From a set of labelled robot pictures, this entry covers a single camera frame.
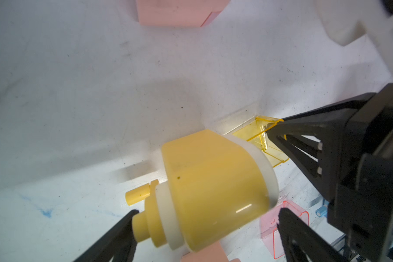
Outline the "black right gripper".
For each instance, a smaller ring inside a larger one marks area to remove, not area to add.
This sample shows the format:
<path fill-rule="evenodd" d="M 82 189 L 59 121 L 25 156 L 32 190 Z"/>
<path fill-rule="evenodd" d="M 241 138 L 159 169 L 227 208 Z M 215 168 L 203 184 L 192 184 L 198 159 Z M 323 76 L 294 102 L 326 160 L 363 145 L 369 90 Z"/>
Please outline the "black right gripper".
<path fill-rule="evenodd" d="M 330 126 L 330 134 L 284 129 Z M 283 118 L 265 132 L 329 201 L 327 221 L 351 248 L 382 262 L 393 242 L 393 83 Z"/>

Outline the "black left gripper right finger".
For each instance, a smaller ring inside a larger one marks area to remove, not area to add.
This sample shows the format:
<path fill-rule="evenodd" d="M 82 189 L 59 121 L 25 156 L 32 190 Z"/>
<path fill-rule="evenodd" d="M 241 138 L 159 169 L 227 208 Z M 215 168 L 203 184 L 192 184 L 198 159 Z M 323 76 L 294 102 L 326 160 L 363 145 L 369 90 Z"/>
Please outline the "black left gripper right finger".
<path fill-rule="evenodd" d="M 338 262 L 339 253 L 288 209 L 280 211 L 282 243 L 288 262 Z"/>

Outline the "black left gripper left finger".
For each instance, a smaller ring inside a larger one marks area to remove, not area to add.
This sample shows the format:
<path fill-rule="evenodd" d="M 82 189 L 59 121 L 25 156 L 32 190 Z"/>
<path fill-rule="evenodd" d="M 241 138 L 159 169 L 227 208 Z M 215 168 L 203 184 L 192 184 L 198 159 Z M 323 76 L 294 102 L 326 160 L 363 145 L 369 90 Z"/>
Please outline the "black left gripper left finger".
<path fill-rule="evenodd" d="M 75 262 L 132 262 L 137 241 L 133 235 L 132 218 L 139 214 L 132 210 L 105 233 Z"/>

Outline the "yellow tray row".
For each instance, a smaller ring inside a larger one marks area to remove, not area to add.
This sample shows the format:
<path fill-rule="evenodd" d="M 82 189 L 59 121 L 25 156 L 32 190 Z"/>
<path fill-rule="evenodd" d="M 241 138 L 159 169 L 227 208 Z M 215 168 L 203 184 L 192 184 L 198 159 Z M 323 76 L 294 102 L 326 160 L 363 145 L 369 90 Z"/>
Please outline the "yellow tray row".
<path fill-rule="evenodd" d="M 283 122 L 283 120 L 267 116 L 255 116 L 230 131 L 230 133 L 256 146 L 275 168 L 289 159 L 267 135 L 267 131 L 280 122 Z"/>

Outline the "yellow sharpener row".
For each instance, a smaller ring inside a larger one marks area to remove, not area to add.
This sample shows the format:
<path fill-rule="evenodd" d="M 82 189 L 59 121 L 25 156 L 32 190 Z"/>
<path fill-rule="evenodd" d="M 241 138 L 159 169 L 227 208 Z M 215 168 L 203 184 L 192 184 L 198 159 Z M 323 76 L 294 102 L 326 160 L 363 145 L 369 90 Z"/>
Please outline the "yellow sharpener row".
<path fill-rule="evenodd" d="M 198 252 L 274 208 L 274 169 L 253 144 L 234 135 L 200 131 L 161 148 L 166 182 L 153 180 L 126 193 L 144 202 L 132 218 L 137 242 Z"/>

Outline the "pink sharpener top row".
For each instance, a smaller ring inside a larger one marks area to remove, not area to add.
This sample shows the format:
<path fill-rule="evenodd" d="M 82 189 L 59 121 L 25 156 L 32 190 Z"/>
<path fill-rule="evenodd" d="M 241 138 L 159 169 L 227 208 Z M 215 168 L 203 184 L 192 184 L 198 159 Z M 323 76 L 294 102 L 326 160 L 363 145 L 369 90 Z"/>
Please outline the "pink sharpener top row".
<path fill-rule="evenodd" d="M 203 27 L 227 7 L 230 0 L 138 0 L 138 21 L 145 26 Z"/>

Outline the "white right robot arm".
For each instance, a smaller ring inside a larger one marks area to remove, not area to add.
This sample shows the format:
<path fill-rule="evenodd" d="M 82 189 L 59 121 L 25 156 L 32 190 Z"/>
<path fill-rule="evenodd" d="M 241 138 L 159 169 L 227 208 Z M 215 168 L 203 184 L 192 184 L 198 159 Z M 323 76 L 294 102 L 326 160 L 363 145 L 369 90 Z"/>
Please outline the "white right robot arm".
<path fill-rule="evenodd" d="M 345 46 L 368 35 L 393 76 L 393 1 L 316 1 L 327 35 Z M 393 83 L 267 131 L 329 202 L 327 221 L 372 262 L 393 243 Z"/>

